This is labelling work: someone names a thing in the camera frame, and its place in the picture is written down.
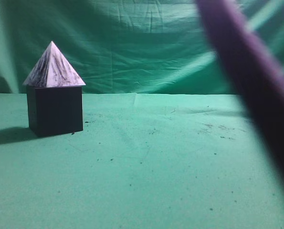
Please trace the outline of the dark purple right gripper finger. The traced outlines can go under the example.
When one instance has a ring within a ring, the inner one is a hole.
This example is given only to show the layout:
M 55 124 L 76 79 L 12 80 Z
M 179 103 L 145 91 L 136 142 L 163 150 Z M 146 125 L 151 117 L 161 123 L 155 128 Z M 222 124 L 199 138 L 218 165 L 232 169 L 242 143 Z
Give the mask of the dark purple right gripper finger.
M 232 0 L 198 0 L 206 34 L 284 178 L 284 71 Z

